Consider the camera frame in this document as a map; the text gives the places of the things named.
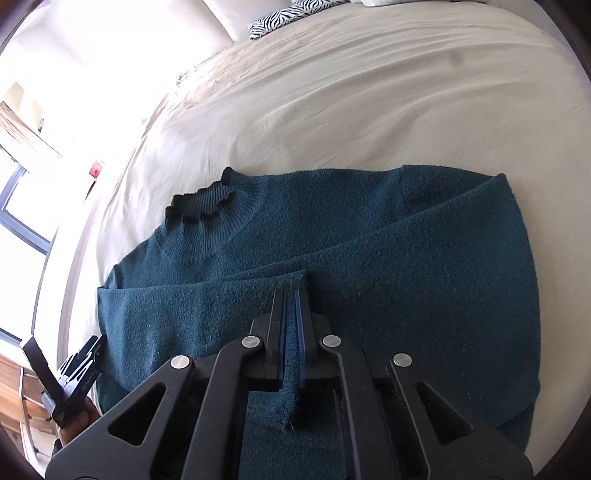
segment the beige bed sheet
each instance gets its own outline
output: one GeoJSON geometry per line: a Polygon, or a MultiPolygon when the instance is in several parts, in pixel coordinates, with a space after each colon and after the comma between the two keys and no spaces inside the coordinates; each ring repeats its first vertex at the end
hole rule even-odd
{"type": "Polygon", "coordinates": [[[487,5],[346,4],[237,43],[161,104],[114,188],[108,174],[99,182],[70,347],[96,331],[95,288],[172,195],[227,165],[504,172],[540,286],[541,393],[527,449],[537,471],[591,394],[590,133],[591,85],[571,51],[487,5]]]}

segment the window pane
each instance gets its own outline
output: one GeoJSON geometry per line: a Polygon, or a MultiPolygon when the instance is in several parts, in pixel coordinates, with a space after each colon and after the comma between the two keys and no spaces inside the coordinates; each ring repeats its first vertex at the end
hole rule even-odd
{"type": "Polygon", "coordinates": [[[0,147],[0,192],[18,167],[8,153],[0,147]]]}
{"type": "Polygon", "coordinates": [[[26,338],[45,255],[0,226],[0,327],[26,338]]]}
{"type": "Polygon", "coordinates": [[[42,175],[26,172],[19,180],[7,210],[31,230],[51,241],[61,212],[60,192],[42,175]]]}

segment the knit fabric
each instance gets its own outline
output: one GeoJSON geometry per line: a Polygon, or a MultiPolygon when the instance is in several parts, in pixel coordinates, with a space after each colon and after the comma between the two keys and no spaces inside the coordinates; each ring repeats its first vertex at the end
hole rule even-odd
{"type": "MultiPolygon", "coordinates": [[[[176,196],[98,291],[101,407],[172,356],[211,355],[247,334],[276,288],[303,283],[335,334],[366,355],[409,353],[525,449],[540,363],[527,232],[504,175],[445,167],[227,168],[176,196]]],[[[297,348],[290,308],[284,388],[249,398],[243,479],[339,477],[330,402],[298,391],[297,348]]]]}

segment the red object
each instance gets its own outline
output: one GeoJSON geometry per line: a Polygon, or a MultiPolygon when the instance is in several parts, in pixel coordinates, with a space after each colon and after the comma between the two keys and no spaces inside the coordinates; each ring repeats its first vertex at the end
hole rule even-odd
{"type": "Polygon", "coordinates": [[[94,178],[97,178],[99,176],[100,171],[103,169],[103,166],[97,162],[95,162],[92,166],[92,168],[90,169],[89,173],[90,175],[92,175],[94,178]]]}

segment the triangular cutout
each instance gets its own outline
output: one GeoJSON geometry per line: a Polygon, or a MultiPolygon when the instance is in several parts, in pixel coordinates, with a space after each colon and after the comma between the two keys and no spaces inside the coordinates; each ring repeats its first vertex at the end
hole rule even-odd
{"type": "Polygon", "coordinates": [[[109,425],[109,433],[131,445],[141,445],[165,392],[163,383],[154,385],[109,425]]]}
{"type": "Polygon", "coordinates": [[[472,433],[471,425],[437,395],[429,385],[425,383],[417,384],[417,392],[441,445],[448,445],[454,440],[472,433]]]}

